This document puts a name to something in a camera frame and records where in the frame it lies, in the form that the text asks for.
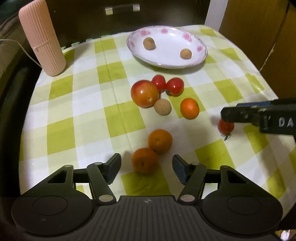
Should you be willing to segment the red cherry tomato with stem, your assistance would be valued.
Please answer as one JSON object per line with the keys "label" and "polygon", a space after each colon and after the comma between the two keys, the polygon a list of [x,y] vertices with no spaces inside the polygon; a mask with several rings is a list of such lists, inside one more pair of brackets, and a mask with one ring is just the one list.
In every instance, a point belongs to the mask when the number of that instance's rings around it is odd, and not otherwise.
{"label": "red cherry tomato with stem", "polygon": [[226,141],[231,137],[231,133],[234,130],[234,123],[228,123],[220,119],[218,122],[218,130],[224,136],[224,140]]}

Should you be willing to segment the small orange tangerine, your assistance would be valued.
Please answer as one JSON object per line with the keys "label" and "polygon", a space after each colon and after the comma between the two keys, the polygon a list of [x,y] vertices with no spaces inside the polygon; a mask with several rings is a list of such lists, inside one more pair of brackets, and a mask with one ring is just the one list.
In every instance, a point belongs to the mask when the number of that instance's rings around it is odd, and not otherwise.
{"label": "small orange tangerine", "polygon": [[183,99],[180,104],[180,110],[182,116],[188,120],[195,119],[200,113],[198,103],[193,98]]}

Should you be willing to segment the brown longan fruit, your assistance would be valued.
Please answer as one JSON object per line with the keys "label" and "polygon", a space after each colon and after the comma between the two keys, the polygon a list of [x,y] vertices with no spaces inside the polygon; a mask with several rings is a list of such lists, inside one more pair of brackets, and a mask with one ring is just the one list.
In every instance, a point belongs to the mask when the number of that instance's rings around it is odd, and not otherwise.
{"label": "brown longan fruit", "polygon": [[180,52],[180,57],[182,59],[191,59],[192,52],[189,49],[182,49]]}
{"label": "brown longan fruit", "polygon": [[159,99],[155,102],[154,109],[159,115],[168,115],[171,112],[171,104],[166,99]]}
{"label": "brown longan fruit", "polygon": [[156,44],[151,37],[147,37],[143,40],[143,46],[147,50],[153,50],[156,48]]}

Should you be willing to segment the large red tomato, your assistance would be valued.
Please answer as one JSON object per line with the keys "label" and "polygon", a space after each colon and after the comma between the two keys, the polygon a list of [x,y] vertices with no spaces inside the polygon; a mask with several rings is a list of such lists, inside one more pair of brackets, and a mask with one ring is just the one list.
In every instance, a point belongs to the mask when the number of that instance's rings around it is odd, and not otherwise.
{"label": "large red tomato", "polygon": [[159,90],[151,81],[140,80],[131,87],[130,95],[136,105],[149,108],[159,99]]}

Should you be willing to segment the green white checkered tablecloth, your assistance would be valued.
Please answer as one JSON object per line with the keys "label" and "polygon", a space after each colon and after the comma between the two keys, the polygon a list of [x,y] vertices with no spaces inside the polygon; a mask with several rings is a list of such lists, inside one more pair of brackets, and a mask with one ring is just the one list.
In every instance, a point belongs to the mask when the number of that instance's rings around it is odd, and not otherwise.
{"label": "green white checkered tablecloth", "polygon": [[[165,70],[133,57],[128,35],[84,42],[64,51],[67,69],[56,77],[41,72],[27,111],[20,146],[20,190],[26,192],[62,166],[86,168],[105,162],[114,153],[122,158],[111,185],[122,195],[179,195],[183,189],[171,159],[209,169],[228,165],[276,197],[288,213],[295,204],[295,142],[291,136],[264,135],[258,128],[238,123],[226,141],[218,130],[220,111],[241,102],[276,98],[247,56],[220,33],[205,26],[186,26],[208,48],[205,62],[195,68]],[[130,89],[138,80],[155,75],[181,78],[182,95],[168,97],[171,113],[140,108]],[[183,99],[193,98],[199,115],[181,114]],[[142,174],[132,166],[132,154],[149,148],[149,134],[163,129],[173,137],[171,149],[157,154],[159,167]]]}

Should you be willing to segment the brown wooden door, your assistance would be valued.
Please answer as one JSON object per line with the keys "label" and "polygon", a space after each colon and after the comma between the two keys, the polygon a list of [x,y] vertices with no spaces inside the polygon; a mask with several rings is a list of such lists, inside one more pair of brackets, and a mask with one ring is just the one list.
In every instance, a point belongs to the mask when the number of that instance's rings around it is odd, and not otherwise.
{"label": "brown wooden door", "polygon": [[219,31],[278,97],[295,97],[295,1],[228,1]]}

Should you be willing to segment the white floral ceramic plate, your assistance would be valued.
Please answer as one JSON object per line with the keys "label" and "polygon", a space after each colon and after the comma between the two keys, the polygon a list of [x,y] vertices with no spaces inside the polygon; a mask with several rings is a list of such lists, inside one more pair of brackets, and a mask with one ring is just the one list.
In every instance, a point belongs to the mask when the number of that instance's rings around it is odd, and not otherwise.
{"label": "white floral ceramic plate", "polygon": [[[156,48],[147,50],[143,40],[151,37]],[[126,44],[131,53],[138,59],[152,66],[165,69],[184,69],[194,67],[208,56],[205,43],[193,34],[170,26],[148,26],[130,33]],[[182,49],[192,52],[191,59],[182,59]]]}

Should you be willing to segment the grey sofa cushion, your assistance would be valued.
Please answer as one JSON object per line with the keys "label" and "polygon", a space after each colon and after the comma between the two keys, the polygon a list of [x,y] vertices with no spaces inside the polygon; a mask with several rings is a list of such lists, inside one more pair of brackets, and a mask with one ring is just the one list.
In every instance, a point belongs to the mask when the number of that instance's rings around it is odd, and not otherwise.
{"label": "grey sofa cushion", "polygon": [[20,24],[18,13],[1,20],[1,96],[20,58],[25,54],[16,40],[26,51],[29,43]]}

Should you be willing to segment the dark wooden cabinet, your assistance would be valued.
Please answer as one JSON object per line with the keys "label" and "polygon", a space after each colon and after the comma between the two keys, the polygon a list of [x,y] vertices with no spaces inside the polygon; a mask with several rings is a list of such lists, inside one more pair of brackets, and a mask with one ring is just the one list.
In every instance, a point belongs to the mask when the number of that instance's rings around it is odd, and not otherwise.
{"label": "dark wooden cabinet", "polygon": [[[180,27],[204,24],[209,1],[47,1],[62,47],[101,36],[130,32],[145,26]],[[140,11],[107,16],[105,7],[140,4]]]}

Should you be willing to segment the pink ribbed cylindrical container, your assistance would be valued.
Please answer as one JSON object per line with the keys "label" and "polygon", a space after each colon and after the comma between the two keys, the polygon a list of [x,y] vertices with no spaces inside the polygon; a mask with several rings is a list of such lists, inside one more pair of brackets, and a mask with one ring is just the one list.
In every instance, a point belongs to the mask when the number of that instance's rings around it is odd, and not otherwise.
{"label": "pink ribbed cylindrical container", "polygon": [[45,73],[62,73],[66,60],[58,42],[46,1],[35,0],[19,10],[23,31]]}

